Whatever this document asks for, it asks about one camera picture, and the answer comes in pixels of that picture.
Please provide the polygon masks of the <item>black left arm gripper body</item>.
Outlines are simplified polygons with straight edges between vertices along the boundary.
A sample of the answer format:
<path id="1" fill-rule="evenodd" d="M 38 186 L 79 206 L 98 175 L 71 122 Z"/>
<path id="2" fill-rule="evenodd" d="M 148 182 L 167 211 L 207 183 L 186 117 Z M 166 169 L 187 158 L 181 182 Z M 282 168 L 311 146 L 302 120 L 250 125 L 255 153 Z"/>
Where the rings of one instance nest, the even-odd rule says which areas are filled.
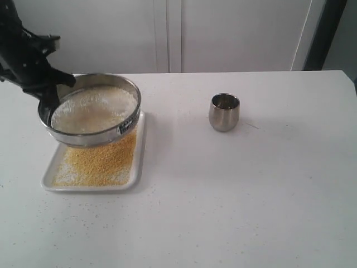
<path id="1" fill-rule="evenodd" d="M 40 88 L 51 83 L 46 56 L 30 46 L 33 32 L 23 27 L 14 1 L 1 1 L 1 81 L 9 81 L 40 100 Z"/>

